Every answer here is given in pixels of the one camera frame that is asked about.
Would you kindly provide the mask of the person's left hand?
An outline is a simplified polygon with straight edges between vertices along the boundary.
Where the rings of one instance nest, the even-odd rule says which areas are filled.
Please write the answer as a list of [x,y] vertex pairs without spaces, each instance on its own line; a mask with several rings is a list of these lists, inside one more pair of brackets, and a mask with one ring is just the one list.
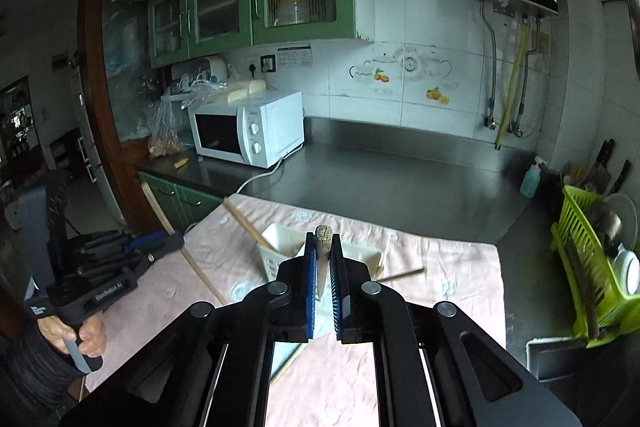
[[104,355],[107,337],[102,313],[94,314],[83,321],[79,329],[63,323],[55,315],[39,319],[37,326],[44,339],[64,355],[68,353],[65,341],[76,343],[80,352],[89,358]]

